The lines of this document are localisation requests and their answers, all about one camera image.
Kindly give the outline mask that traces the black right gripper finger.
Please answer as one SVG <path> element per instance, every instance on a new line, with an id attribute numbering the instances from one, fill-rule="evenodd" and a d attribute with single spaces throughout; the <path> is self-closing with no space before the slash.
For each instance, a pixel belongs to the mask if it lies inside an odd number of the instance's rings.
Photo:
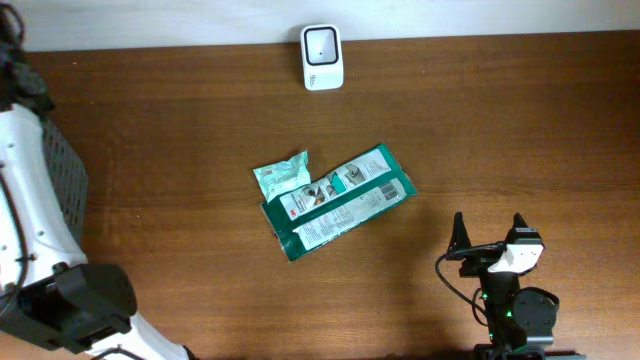
<path id="1" fill-rule="evenodd" d="M 456 212 L 454 215 L 452 234 L 449 241 L 448 253 L 467 250 L 471 247 L 470 238 L 468 236 L 466 226 L 463 220 L 463 214 Z"/>
<path id="2" fill-rule="evenodd" d="M 535 228 L 527 225 L 520 213 L 515 213 L 505 242 L 510 245 L 540 245 L 541 236 Z"/>

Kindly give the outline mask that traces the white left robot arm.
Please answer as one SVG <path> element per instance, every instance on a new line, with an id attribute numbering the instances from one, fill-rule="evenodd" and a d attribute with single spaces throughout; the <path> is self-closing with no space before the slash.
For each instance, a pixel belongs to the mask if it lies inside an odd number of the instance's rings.
<path id="1" fill-rule="evenodd" d="M 23 50 L 24 22 L 1 5 L 1 330 L 94 359 L 191 359 L 140 314 L 125 271 L 82 250 L 84 163 L 50 118 Z"/>

